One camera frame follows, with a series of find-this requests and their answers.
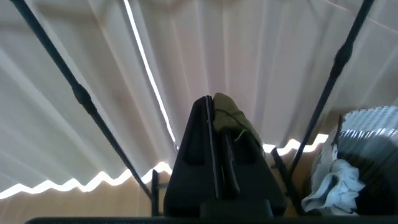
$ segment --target ceiling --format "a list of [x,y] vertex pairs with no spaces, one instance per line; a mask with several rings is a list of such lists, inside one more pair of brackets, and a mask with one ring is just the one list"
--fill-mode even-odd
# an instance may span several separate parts
[[[361,1],[27,3],[144,175],[174,163],[192,103],[216,92],[265,143],[300,141]],[[397,11],[375,2],[316,133],[341,113],[398,105]],[[10,1],[0,1],[0,103],[0,191],[126,169]]]

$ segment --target light strip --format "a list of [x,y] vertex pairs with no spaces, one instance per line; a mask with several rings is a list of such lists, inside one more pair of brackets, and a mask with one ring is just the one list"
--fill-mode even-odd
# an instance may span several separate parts
[[[141,178],[143,183],[147,184],[152,180],[152,170],[153,169],[159,173],[160,172],[166,172],[168,174],[172,173],[172,170],[167,163],[160,162]],[[26,187],[23,184],[16,184],[16,185],[8,188],[7,190],[1,192],[0,199],[8,198],[10,196],[13,196],[14,194],[18,194],[19,192],[26,192],[28,194],[39,194],[48,189],[55,189],[55,190],[58,190],[61,192],[67,192],[67,191],[70,191],[71,189],[74,189],[77,187],[82,192],[91,192],[92,190],[97,188],[97,186],[99,186],[99,184],[102,182],[107,182],[108,184],[110,184],[112,186],[117,186],[117,185],[123,184],[126,180],[128,180],[131,177],[132,177],[131,172],[130,172],[130,170],[127,169],[116,179],[112,179],[108,174],[101,171],[97,176],[95,176],[86,185],[82,185],[75,178],[68,180],[63,185],[55,184],[51,180],[46,180],[33,188]]]
[[176,144],[175,143],[175,137],[174,137],[174,134],[173,134],[173,131],[172,131],[172,127],[170,125],[169,117],[167,116],[166,109],[165,109],[165,107],[163,105],[162,98],[160,97],[159,90],[157,89],[154,76],[152,74],[152,71],[150,70],[147,57],[145,56],[144,47],[142,46],[141,38],[139,37],[138,29],[137,29],[137,26],[136,26],[136,22],[134,21],[134,17],[132,16],[131,7],[130,7],[130,3],[129,3],[128,0],[124,0],[124,6],[126,7],[127,14],[129,16],[131,28],[132,28],[132,31],[133,31],[134,36],[136,38],[138,49],[139,49],[139,51],[141,53],[142,60],[144,61],[144,66],[145,66],[145,69],[146,69],[146,72],[147,72],[147,75],[148,75],[148,78],[149,78],[149,81],[150,81],[150,85],[154,89],[156,100],[157,100],[157,102],[158,102],[158,104],[160,106],[160,110],[161,110],[161,112],[163,114],[163,117],[164,117],[164,120],[166,122],[166,127],[167,127],[167,130],[169,131],[170,137],[172,138],[172,141],[174,142],[174,144]]
[[[328,139],[328,136],[329,135],[327,135],[327,134],[318,134],[312,145],[306,145],[304,147],[304,152],[314,151],[318,147],[319,144],[326,142],[326,140]],[[292,149],[297,150],[297,149],[299,149],[299,147],[300,147],[300,143],[295,139],[291,139],[286,144],[285,147],[277,149],[277,152],[280,156],[283,156],[283,155],[286,155],[288,152],[290,152],[290,150],[292,150]],[[271,144],[263,144],[262,148],[266,153],[270,153],[275,148],[275,146],[271,145]]]

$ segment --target towel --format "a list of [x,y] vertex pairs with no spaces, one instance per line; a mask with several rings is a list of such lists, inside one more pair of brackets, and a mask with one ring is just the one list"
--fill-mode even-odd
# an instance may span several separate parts
[[213,103],[215,110],[213,126],[217,133],[224,128],[239,131],[241,134],[248,131],[253,135],[256,144],[262,149],[260,136],[229,96],[223,93],[216,93]]
[[357,215],[355,198],[364,187],[358,168],[347,161],[319,164],[312,176],[312,193],[302,200],[302,208],[317,209],[323,215]]

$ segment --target green fabric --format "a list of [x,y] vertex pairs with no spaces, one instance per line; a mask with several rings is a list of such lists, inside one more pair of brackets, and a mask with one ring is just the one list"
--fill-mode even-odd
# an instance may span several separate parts
[[244,113],[239,110],[235,102],[229,96],[223,93],[216,93],[213,98],[213,104],[215,109],[213,126],[217,133],[224,128],[241,132],[247,129],[253,135],[258,146],[262,148],[260,136],[257,134],[250,121],[246,119]]

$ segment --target metal pole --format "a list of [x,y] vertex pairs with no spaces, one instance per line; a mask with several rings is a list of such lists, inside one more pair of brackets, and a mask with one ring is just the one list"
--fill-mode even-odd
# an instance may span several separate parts
[[77,82],[75,76],[72,74],[71,70],[69,69],[68,65],[65,63],[61,55],[59,54],[58,50],[53,45],[52,41],[45,33],[43,27],[38,22],[37,18],[34,16],[33,12],[30,10],[29,6],[26,4],[24,0],[11,0],[11,2],[15,5],[18,9],[21,16],[25,19],[26,23],[28,23],[29,27],[33,30],[36,37],[39,39],[40,43],[42,43],[43,47],[46,49],[47,53],[51,56],[52,60],[55,62],[57,67],[62,72],[62,75],[70,84],[73,93],[75,94],[76,99],[79,103],[86,109],[87,113],[93,118],[97,126],[100,128],[102,133],[105,135],[106,139],[112,145],[113,149],[122,159],[123,163],[126,167],[131,171],[133,177],[137,180],[138,184],[144,190],[145,194],[152,200],[152,194],[147,188],[147,186],[143,183],[141,178],[139,177],[137,171],[132,166],[130,160],[127,158],[127,155],[121,149],[119,143],[114,138],[112,132],[109,130],[107,125],[105,124],[104,120],[98,113],[94,103],[91,100],[90,94],[87,90]]
[[289,175],[292,176],[294,169],[297,166],[297,163],[299,163],[300,157],[303,154],[303,150],[305,145],[308,143],[308,140],[311,136],[311,133],[318,121],[319,116],[321,115],[321,112],[323,108],[325,107],[325,104],[329,98],[329,95],[337,81],[337,78],[341,75],[341,72],[344,69],[344,66],[347,64],[349,61],[349,58],[351,57],[351,54],[353,52],[353,47],[354,47],[354,41],[356,37],[358,36],[359,31],[362,28],[362,25],[366,19],[366,16],[368,15],[372,5],[373,5],[374,0],[364,0],[362,3],[361,8],[359,9],[358,15],[355,18],[354,24],[349,31],[349,34],[347,36],[347,39],[343,46],[339,49],[339,51],[336,54],[335,57],[335,63],[333,64],[333,67],[330,71],[330,76],[329,79],[325,85],[325,89],[322,92],[322,95],[319,99],[319,102],[317,104],[317,107],[315,108],[315,111],[312,114],[310,123],[308,124],[307,132],[305,133],[305,136],[303,138],[303,141],[301,142],[301,145],[299,149],[296,152],[296,155],[294,155],[293,163],[290,168]]

